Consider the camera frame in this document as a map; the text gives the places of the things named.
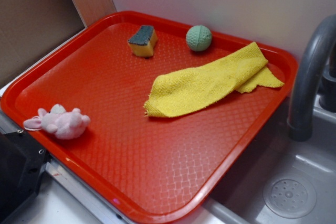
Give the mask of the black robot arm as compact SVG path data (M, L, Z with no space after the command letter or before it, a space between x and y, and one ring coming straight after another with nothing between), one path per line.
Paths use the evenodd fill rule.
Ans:
M48 156L24 130L1 134L1 223L37 197Z

